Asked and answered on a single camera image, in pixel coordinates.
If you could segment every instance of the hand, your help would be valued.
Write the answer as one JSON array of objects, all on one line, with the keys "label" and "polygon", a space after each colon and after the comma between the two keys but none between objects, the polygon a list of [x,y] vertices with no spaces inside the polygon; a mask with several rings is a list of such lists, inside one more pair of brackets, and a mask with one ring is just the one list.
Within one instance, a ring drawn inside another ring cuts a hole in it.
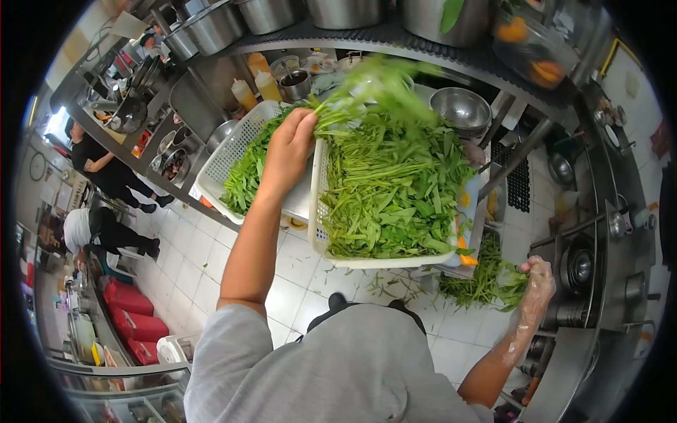
[{"label": "hand", "polygon": [[295,109],[270,138],[259,192],[279,199],[298,182],[315,145],[313,129],[318,116],[310,109]]},{"label": "hand", "polygon": [[529,272],[529,284],[521,306],[524,319],[521,324],[538,324],[555,291],[550,263],[539,256],[531,256],[519,269]]}]

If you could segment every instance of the black pants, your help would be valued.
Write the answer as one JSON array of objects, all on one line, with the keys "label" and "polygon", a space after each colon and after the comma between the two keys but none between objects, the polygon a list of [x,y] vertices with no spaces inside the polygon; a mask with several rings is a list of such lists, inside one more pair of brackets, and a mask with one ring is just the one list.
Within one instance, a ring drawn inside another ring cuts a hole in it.
[{"label": "black pants", "polygon": [[131,208],[139,208],[139,200],[131,195],[130,190],[137,191],[148,198],[154,194],[153,190],[134,175],[134,172],[131,170],[129,172],[120,172],[115,182],[109,182],[109,184],[105,188],[102,187],[102,191],[111,198],[122,200]]},{"label": "black pants", "polygon": [[[330,309],[329,311],[327,311],[323,315],[317,316],[308,325],[308,331],[307,332],[310,332],[311,329],[313,329],[314,327],[316,327],[317,325],[319,325],[323,321],[327,320],[329,317],[332,317],[333,315],[335,315],[339,311],[343,311],[343,310],[347,309],[348,307],[352,307],[352,306],[358,305],[358,304],[361,304],[361,303],[344,303],[344,304],[337,306],[335,309]],[[391,309],[400,310],[401,312],[407,313],[408,315],[410,315],[412,317],[412,319],[414,319],[414,321],[416,322],[416,325],[423,331],[423,334],[425,335],[425,327],[423,326],[423,322],[421,321],[421,318],[416,313],[414,313],[413,311],[407,310],[407,308],[404,306],[404,303],[402,302],[402,300],[392,300],[390,302],[390,304],[388,304],[388,307],[390,307]]]},{"label": "black pants", "polygon": [[153,240],[141,236],[132,229],[115,220],[113,210],[108,207],[94,208],[89,211],[89,231],[92,240],[99,237],[101,247],[113,254],[120,254],[118,247],[138,247],[149,250]]}]

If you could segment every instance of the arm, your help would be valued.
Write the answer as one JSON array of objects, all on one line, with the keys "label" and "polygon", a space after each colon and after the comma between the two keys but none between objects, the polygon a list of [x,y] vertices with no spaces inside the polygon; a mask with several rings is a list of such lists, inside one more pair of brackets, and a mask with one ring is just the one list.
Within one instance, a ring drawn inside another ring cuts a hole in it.
[{"label": "arm", "polygon": [[98,172],[101,169],[103,169],[103,167],[106,166],[108,162],[110,162],[114,157],[115,155],[113,153],[108,153],[96,161],[93,161],[92,159],[88,158],[87,161],[85,162],[85,171],[92,173]]},{"label": "arm", "polygon": [[312,110],[296,109],[271,137],[259,189],[223,271],[217,309],[242,304],[265,317],[265,297],[275,274],[282,201],[303,176],[317,119]]},{"label": "arm", "polygon": [[550,263],[538,256],[529,257],[523,271],[531,271],[529,285],[520,304],[517,325],[470,370],[458,388],[468,404],[494,406],[510,371],[520,360],[546,312],[554,294]]}]

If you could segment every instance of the gray shirt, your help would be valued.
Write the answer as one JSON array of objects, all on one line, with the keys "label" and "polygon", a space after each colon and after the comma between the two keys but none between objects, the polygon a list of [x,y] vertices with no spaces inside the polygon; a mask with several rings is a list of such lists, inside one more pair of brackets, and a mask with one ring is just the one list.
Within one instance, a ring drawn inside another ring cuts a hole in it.
[{"label": "gray shirt", "polygon": [[189,422],[481,422],[435,373],[426,336],[401,311],[355,305],[273,351],[266,320],[226,305],[207,321],[185,394]]}]

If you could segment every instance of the person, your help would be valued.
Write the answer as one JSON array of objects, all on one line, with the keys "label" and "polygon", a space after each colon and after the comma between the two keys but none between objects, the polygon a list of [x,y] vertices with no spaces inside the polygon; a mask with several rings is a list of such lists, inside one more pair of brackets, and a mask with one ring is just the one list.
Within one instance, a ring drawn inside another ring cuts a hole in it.
[{"label": "person", "polygon": [[143,47],[144,55],[154,58],[160,56],[160,60],[165,60],[165,54],[162,49],[155,45],[155,36],[153,34],[144,34],[139,40],[139,45]]},{"label": "person", "polygon": [[518,324],[468,373],[458,392],[435,373],[418,316],[329,298],[306,335],[273,350],[265,300],[275,272],[282,201],[315,145],[317,116],[296,109],[271,137],[263,176],[223,272],[193,357],[189,422],[493,422],[510,371],[554,292],[549,264],[531,257]]},{"label": "person", "polygon": [[73,118],[68,118],[64,131],[73,142],[71,147],[73,167],[101,188],[105,195],[122,200],[132,208],[140,208],[145,213],[153,213],[157,206],[140,204],[130,190],[140,192],[158,203],[160,207],[174,201],[174,197],[170,195],[155,194],[125,163],[94,140]]},{"label": "person", "polygon": [[66,248],[77,257],[80,269],[85,262],[90,245],[101,246],[104,250],[120,255],[118,248],[138,247],[138,253],[148,254],[157,260],[160,254],[160,240],[141,236],[115,219],[113,210],[98,208],[76,208],[64,220],[63,236]]}]

